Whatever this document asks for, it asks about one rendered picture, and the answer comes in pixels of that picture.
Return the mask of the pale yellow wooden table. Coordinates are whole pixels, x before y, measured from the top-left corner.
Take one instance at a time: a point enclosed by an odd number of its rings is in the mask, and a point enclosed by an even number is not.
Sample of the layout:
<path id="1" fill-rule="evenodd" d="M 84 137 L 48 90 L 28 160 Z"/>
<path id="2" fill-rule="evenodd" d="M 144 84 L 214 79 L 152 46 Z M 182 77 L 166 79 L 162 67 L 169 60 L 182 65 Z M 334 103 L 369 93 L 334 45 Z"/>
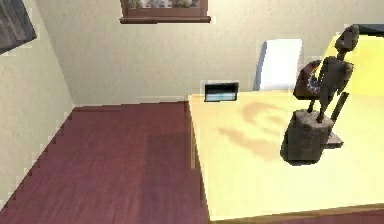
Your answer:
<path id="1" fill-rule="evenodd" d="M 292 166 L 280 147 L 292 113 L 288 91 L 241 92 L 234 101 L 188 98 L 210 224 L 384 209 L 384 96 L 350 95 L 333 128 L 344 142 L 313 165 Z"/>

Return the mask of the dark brown figure statue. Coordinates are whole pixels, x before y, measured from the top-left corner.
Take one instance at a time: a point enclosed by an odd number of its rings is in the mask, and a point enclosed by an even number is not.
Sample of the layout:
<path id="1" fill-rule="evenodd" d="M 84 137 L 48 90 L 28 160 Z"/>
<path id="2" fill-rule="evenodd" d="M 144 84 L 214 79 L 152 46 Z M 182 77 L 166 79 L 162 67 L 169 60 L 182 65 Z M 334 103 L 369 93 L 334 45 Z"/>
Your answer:
<path id="1" fill-rule="evenodd" d="M 280 156 L 289 164 L 315 164 L 324 149 L 343 145 L 332 129 L 349 96 L 344 89 L 354 70 L 345 56 L 356 48 L 359 35 L 358 25 L 347 27 L 334 44 L 336 56 L 308 63 L 300 71 L 293 95 L 310 103 L 307 109 L 293 112 L 284 134 Z"/>

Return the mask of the yellow lamp shade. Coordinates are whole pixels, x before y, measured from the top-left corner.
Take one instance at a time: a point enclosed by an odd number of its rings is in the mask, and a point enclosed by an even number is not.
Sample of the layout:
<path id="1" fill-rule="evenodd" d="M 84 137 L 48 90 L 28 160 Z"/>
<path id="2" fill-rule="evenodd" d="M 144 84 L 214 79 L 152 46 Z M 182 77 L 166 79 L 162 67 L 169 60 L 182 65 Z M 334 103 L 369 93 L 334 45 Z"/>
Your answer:
<path id="1" fill-rule="evenodd" d="M 341 44 L 344 60 L 354 65 L 345 91 L 357 96 L 384 96 L 384 24 L 352 24 L 329 43 L 324 57 L 336 56 Z"/>

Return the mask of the brown framed window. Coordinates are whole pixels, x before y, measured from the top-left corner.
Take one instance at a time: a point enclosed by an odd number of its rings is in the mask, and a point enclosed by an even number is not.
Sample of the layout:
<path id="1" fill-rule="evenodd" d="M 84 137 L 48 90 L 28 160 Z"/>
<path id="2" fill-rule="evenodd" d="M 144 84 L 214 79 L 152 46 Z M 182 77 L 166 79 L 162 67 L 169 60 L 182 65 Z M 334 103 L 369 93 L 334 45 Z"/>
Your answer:
<path id="1" fill-rule="evenodd" d="M 121 24 L 210 23 L 208 0 L 120 0 Z"/>

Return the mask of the dark framed wall picture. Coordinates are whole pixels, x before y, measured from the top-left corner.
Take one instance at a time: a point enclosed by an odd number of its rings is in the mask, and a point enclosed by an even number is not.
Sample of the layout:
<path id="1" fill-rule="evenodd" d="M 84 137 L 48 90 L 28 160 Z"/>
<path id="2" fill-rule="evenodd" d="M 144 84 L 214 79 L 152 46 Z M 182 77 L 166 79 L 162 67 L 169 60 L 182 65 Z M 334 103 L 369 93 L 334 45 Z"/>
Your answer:
<path id="1" fill-rule="evenodd" d="M 36 38 L 23 0 L 0 0 L 0 55 Z"/>

